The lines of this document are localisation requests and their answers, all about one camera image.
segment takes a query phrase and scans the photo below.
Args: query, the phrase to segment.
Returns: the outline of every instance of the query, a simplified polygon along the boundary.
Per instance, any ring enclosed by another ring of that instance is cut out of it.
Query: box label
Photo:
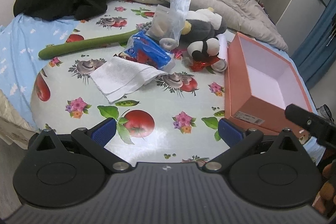
[[[247,113],[244,113],[244,112],[241,112],[241,111],[238,111],[234,115],[234,117],[237,118],[237,119],[243,120],[245,122],[254,123],[257,126],[261,125],[264,122],[264,120],[262,120],[262,119],[259,119],[257,117],[254,117],[250,114],[247,114]]]

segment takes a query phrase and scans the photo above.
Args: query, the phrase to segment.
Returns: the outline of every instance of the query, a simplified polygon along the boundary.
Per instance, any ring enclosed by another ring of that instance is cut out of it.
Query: clear plastic bag
[[[190,0],[171,0],[170,8],[158,5],[147,35],[156,41],[171,38],[177,41],[176,46],[178,46],[189,6]]]

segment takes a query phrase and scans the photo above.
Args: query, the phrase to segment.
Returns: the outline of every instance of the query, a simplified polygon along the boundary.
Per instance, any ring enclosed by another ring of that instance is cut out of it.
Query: pink box
[[[302,137],[302,128],[288,121],[284,113],[292,103],[312,112],[295,69],[288,60],[241,33],[228,48],[225,90],[225,116],[233,123],[267,135],[289,127]]]

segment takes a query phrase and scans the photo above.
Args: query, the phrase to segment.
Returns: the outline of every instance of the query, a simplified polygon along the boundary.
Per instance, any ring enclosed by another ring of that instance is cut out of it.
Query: tissue packet
[[[138,63],[165,72],[169,72],[175,66],[174,60],[143,31],[130,37],[124,53],[136,59]]]

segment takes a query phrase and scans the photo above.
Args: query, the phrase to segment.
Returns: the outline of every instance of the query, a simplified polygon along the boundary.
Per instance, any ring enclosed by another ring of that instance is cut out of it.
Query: plastic bag
[[[150,65],[165,72],[169,72],[175,66],[174,59],[143,31],[129,38],[124,53],[138,63]]]
[[[171,0],[170,8],[158,5],[147,35],[158,42],[162,38],[171,38],[178,42],[189,6],[190,0]]]

